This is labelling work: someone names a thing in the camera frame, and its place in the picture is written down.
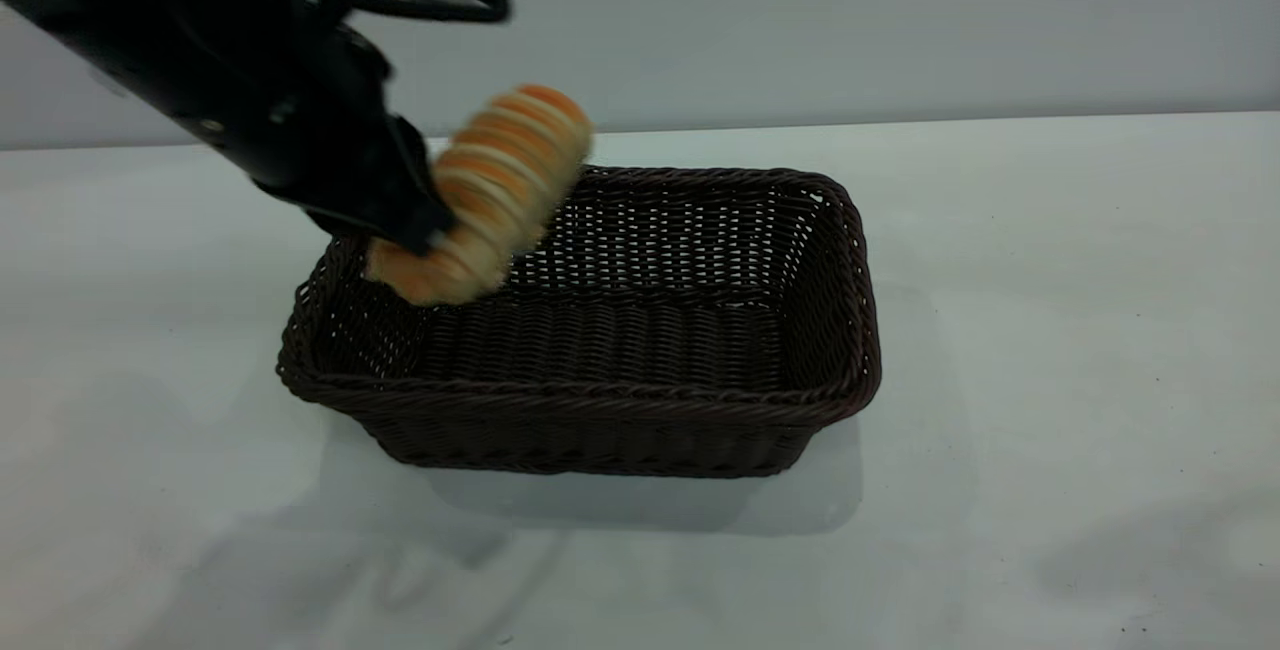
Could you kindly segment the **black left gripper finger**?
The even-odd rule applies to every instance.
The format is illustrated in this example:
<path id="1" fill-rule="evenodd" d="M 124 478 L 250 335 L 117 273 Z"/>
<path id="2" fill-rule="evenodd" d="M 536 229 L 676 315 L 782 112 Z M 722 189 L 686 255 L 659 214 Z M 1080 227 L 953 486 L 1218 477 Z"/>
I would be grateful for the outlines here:
<path id="1" fill-rule="evenodd" d="M 431 177 L 433 162 L 420 131 L 399 114 L 388 116 L 394 170 L 392 186 L 398 205 L 390 239 L 412 255 L 428 255 L 456 226 Z"/>

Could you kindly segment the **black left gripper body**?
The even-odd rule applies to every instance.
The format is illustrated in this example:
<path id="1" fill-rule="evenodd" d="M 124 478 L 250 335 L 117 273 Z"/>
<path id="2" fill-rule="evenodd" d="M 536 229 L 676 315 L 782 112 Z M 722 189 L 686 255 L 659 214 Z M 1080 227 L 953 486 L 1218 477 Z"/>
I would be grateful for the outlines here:
<path id="1" fill-rule="evenodd" d="M 324 229 L 410 232 L 413 129 L 329 0 L 156 0 L 150 100 Z"/>

